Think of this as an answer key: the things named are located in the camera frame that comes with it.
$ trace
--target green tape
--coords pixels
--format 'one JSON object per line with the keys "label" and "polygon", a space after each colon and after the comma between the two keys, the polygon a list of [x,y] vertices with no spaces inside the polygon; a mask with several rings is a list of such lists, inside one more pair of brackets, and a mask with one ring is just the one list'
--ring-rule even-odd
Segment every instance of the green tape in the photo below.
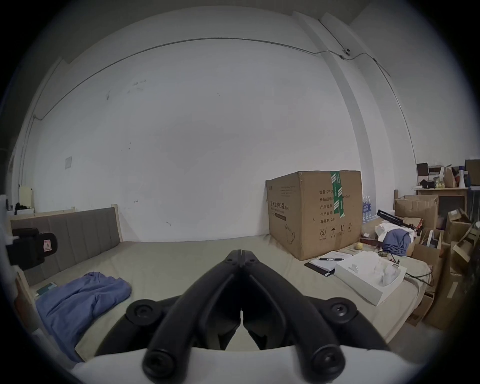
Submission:
{"label": "green tape", "polygon": [[343,211],[343,191],[342,191],[342,181],[340,180],[340,172],[331,171],[330,176],[332,178],[332,189],[333,189],[333,213],[340,214],[340,217],[345,216]]}

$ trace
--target sticker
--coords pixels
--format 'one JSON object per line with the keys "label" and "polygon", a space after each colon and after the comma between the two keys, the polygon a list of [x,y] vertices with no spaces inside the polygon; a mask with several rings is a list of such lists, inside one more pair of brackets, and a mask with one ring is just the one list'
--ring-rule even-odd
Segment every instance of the sticker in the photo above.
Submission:
{"label": "sticker", "polygon": [[52,243],[50,240],[43,240],[43,252],[48,252],[52,250]]}
{"label": "sticker", "polygon": [[447,299],[451,299],[453,297],[453,294],[455,293],[457,285],[458,285],[458,281],[452,283],[452,286],[450,287],[450,290],[448,291]]}
{"label": "sticker", "polygon": [[332,187],[333,187],[333,213],[340,214],[340,217],[345,216],[343,211],[343,191],[342,191],[342,181],[340,180],[340,172],[330,172],[332,178]]}

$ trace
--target beige bed sheet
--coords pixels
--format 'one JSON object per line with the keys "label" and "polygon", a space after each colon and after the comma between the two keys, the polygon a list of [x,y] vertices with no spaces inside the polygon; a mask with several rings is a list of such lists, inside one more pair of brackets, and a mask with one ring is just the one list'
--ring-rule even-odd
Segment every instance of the beige bed sheet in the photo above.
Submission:
{"label": "beige bed sheet", "polygon": [[[125,314],[130,303],[139,299],[162,300],[181,295],[234,249],[252,251],[262,263],[281,274],[304,295],[320,299],[344,297],[352,300],[387,342],[419,304],[426,288],[425,284],[417,280],[404,280],[382,304],[375,307],[337,277],[324,277],[305,267],[306,261],[292,257],[270,235],[189,242],[123,242],[31,288],[36,290],[50,281],[60,286],[92,271],[121,277],[132,286],[130,297],[98,318],[77,344],[77,353],[84,360],[89,360],[108,331]],[[400,259],[400,263],[414,276],[429,271],[424,262],[409,257]],[[241,326],[228,350],[252,349],[258,348]]]}

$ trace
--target gray headboard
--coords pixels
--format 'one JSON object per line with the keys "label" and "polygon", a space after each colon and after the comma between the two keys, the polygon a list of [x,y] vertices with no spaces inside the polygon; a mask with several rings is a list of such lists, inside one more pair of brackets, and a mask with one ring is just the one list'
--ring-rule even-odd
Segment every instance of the gray headboard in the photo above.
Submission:
{"label": "gray headboard", "polygon": [[44,263],[24,271],[29,285],[37,284],[120,243],[114,207],[26,219],[16,217],[11,225],[12,229],[37,228],[40,232],[52,232],[57,237],[57,252],[47,256]]}

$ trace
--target paper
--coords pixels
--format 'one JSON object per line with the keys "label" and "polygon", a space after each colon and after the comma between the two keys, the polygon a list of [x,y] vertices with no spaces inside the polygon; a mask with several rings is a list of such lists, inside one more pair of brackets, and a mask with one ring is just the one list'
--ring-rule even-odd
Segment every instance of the paper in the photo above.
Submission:
{"label": "paper", "polygon": [[329,260],[322,260],[322,259],[342,259],[345,260],[349,257],[352,257],[352,255],[349,255],[348,253],[343,253],[343,252],[337,252],[337,251],[330,251],[329,253],[320,256],[316,259],[313,259],[310,261],[313,265],[324,269],[325,271],[331,272],[335,269],[336,264],[338,261],[329,261]]}

